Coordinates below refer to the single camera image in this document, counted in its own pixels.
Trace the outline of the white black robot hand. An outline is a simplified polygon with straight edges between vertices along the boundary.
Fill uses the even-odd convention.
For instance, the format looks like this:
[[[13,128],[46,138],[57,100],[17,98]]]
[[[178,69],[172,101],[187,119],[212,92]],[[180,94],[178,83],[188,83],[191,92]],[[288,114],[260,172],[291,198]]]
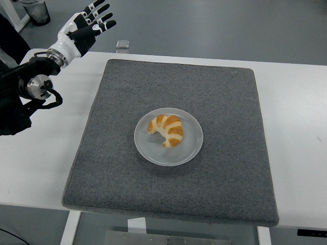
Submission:
[[[109,7],[105,1],[95,1],[75,13],[58,32],[57,41],[49,47],[46,56],[60,67],[83,57],[100,34],[116,25]]]

